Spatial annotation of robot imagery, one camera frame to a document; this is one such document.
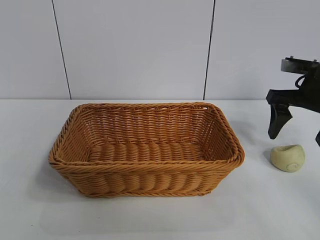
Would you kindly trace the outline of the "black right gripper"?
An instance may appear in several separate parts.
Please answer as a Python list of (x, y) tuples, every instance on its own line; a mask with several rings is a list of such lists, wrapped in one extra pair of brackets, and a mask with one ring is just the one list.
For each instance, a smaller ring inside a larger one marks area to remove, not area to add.
[[(314, 112), (320, 111), (320, 79), (317, 76), (307, 74), (296, 80), (303, 79), (297, 89), (276, 90), (270, 89), (266, 100), (270, 104), (270, 123), (268, 128), (269, 138), (274, 140), (282, 127), (293, 118), (289, 106), (300, 107)], [(320, 131), (315, 137), (320, 147)]]

